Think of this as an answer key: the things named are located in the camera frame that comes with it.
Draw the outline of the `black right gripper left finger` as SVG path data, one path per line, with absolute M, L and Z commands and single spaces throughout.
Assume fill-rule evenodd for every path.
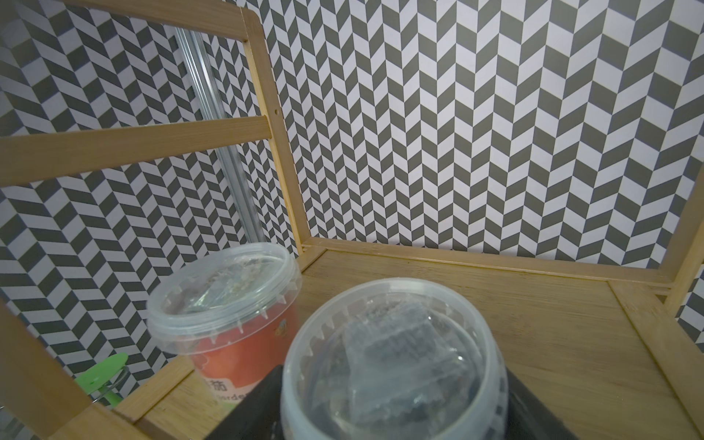
M 282 374 L 283 366 L 275 367 L 205 439 L 284 440 Z

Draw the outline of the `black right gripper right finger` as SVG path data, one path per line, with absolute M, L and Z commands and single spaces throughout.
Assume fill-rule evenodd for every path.
M 509 440 L 577 440 L 568 427 L 555 416 L 511 370 L 507 370 L 509 408 L 506 439 Z

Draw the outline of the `red tomato seed container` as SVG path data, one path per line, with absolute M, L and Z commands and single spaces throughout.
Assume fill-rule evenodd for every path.
M 233 408 L 284 363 L 300 328 L 302 284 L 281 245 L 216 251 L 154 289 L 148 331 L 162 351 L 189 358 L 214 397 Z

